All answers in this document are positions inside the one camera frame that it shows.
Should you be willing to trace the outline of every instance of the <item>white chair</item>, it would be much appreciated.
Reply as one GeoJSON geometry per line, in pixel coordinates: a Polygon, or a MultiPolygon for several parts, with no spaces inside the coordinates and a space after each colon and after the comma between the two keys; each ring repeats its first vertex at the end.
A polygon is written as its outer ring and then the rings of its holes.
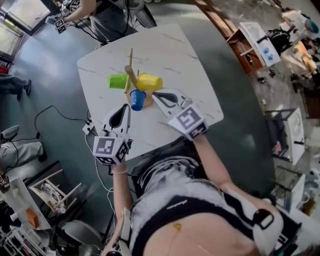
{"type": "Polygon", "coordinates": [[[63,169],[58,170],[36,184],[29,186],[30,190],[40,197],[54,213],[58,214],[64,214],[76,202],[77,198],[74,198],[70,203],[68,203],[67,199],[82,186],[82,183],[80,183],[68,194],[63,193],[59,189],[59,185],[56,186],[49,180],[49,178],[52,178],[63,171],[63,169]]]}

